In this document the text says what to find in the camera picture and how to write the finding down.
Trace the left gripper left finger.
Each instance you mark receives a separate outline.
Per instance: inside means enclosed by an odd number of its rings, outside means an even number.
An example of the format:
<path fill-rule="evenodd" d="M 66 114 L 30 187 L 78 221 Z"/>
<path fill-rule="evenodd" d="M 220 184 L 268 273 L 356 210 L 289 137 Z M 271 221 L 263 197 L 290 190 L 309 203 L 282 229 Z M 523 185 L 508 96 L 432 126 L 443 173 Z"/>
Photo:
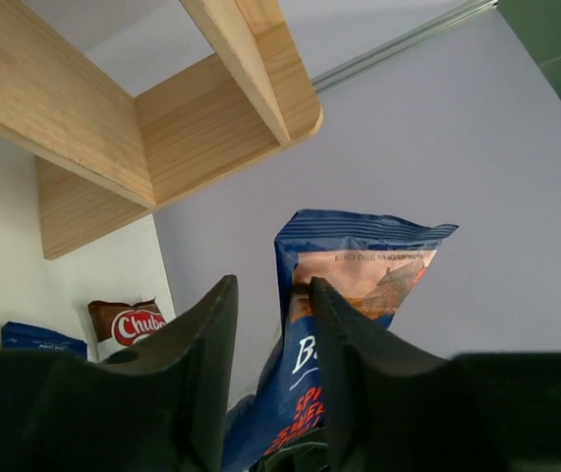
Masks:
<path fill-rule="evenodd" d="M 0 350 L 0 471 L 216 471 L 238 283 L 101 363 Z"/>

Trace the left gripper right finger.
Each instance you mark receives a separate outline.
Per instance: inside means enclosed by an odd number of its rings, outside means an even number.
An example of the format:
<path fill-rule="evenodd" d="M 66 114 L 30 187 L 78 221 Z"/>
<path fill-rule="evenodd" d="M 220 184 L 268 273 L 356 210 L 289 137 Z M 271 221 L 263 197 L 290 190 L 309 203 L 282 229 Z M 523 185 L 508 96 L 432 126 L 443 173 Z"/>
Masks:
<path fill-rule="evenodd" d="M 561 353 L 431 355 L 309 286 L 335 471 L 561 471 Z"/>

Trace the Burts spicy sweet chilli bag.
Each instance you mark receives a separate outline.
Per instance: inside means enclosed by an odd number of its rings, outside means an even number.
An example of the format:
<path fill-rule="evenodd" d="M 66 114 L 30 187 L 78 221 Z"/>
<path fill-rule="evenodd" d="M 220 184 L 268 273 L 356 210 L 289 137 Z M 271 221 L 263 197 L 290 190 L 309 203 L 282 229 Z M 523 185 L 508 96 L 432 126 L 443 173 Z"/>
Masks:
<path fill-rule="evenodd" d="M 274 239 L 282 335 L 255 392 L 228 414 L 222 470 L 246 471 L 323 424 L 311 280 L 326 279 L 355 310 L 388 328 L 457 228 L 332 209 L 292 216 Z"/>

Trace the upside-down Burts chilli bag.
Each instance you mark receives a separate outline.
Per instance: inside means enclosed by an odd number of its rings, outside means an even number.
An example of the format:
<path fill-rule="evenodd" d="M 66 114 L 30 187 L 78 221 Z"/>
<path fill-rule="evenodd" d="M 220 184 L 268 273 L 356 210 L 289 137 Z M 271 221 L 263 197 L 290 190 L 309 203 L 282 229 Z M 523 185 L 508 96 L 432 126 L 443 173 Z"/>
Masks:
<path fill-rule="evenodd" d="M 87 344 L 48 328 L 7 322 L 1 327 L 1 347 L 5 349 L 50 350 L 73 353 L 87 359 Z"/>

